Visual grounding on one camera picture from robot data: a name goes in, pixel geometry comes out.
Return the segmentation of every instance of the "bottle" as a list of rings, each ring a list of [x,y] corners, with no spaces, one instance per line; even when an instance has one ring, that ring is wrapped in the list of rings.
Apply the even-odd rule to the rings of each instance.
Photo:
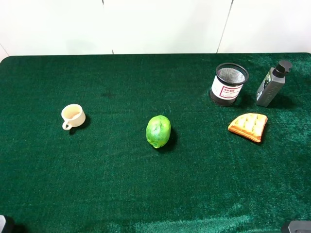
[[[271,68],[257,90],[256,104],[267,107],[285,84],[285,75],[290,72],[292,64],[280,61],[275,68]]]

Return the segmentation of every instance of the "white cup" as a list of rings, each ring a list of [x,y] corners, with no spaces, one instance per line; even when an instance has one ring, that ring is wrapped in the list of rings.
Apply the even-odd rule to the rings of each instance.
[[[72,127],[78,127],[86,120],[86,115],[79,104],[70,104],[62,110],[64,119],[63,129],[70,130]]]

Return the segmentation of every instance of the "lime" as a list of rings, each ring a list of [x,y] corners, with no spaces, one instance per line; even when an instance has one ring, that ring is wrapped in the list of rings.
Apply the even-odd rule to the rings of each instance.
[[[159,115],[151,118],[146,128],[147,141],[154,148],[164,146],[171,134],[171,123],[167,117]]]

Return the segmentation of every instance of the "green tablecloth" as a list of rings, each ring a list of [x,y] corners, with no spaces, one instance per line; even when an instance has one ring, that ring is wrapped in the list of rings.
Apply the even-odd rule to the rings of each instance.
[[[282,59],[285,85],[256,106]],[[249,72],[231,107],[208,96],[223,62]],[[27,233],[250,233],[311,219],[310,73],[307,53],[6,58],[0,214]],[[87,120],[69,132],[71,103]],[[248,112],[269,118],[260,144],[227,130]],[[156,115],[173,127],[159,150],[145,138]]]

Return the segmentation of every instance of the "bread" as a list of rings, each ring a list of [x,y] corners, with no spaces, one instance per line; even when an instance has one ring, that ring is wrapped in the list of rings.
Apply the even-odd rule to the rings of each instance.
[[[237,117],[228,127],[228,130],[251,139],[254,142],[261,141],[261,135],[267,116],[256,113],[247,113]]]

